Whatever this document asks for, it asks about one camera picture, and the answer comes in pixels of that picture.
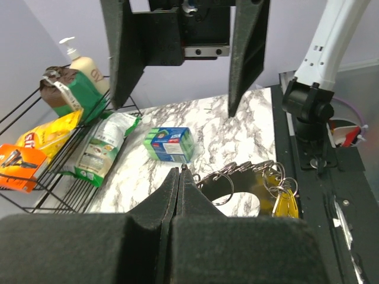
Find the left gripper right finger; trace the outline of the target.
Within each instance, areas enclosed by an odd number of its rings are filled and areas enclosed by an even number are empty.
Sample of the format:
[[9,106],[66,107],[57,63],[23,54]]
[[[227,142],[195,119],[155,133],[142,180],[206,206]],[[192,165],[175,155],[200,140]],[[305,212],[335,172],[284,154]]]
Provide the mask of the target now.
[[317,241],[301,219],[227,217],[186,166],[177,169],[164,283],[325,283]]

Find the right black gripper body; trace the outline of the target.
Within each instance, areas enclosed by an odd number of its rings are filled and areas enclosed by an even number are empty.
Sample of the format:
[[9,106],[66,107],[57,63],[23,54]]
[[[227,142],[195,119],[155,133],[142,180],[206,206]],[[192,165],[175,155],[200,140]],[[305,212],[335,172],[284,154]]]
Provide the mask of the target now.
[[133,14],[144,64],[180,66],[230,54],[231,8],[235,1],[149,1]]

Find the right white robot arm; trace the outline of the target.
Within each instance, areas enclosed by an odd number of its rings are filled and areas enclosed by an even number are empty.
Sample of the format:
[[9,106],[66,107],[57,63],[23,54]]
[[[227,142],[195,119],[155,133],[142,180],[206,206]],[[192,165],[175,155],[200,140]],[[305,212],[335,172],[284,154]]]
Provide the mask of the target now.
[[[282,100],[285,112],[309,126],[326,123],[335,77],[368,1],[327,1],[309,49]],[[228,113],[264,69],[269,1],[102,1],[110,50],[110,95],[122,107],[148,66],[230,56]]]

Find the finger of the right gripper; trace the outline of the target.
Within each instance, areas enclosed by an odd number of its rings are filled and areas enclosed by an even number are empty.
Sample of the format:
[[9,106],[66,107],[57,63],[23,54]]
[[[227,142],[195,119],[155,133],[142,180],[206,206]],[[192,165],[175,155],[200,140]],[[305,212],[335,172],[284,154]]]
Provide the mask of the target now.
[[129,1],[101,0],[110,51],[111,102],[118,109],[129,99],[145,65]]
[[229,72],[228,115],[264,70],[270,1],[236,1]]

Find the yellow key tag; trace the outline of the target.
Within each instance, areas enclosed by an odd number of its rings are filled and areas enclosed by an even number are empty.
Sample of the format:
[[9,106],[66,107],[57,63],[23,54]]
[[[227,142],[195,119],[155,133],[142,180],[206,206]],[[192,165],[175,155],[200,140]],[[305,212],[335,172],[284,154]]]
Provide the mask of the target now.
[[279,192],[271,215],[273,217],[299,218],[297,202],[291,189]]

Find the round metal keyring disc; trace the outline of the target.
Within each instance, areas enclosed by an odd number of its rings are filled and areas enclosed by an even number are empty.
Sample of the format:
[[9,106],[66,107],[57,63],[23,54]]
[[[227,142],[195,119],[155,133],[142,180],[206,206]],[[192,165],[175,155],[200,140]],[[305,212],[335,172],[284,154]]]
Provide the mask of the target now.
[[226,205],[235,196],[247,196],[253,203],[250,208],[254,216],[273,217],[272,210],[280,191],[291,189],[295,199],[298,193],[298,182],[286,175],[282,163],[273,160],[256,164],[231,162],[203,178],[199,174],[193,178],[199,191],[214,206]]

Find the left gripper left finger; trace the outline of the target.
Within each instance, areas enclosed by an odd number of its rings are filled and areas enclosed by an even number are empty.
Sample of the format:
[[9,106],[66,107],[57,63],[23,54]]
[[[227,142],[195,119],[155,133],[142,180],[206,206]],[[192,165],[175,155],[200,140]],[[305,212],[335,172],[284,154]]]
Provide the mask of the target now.
[[2,283],[163,283],[179,170],[123,214],[1,219]]

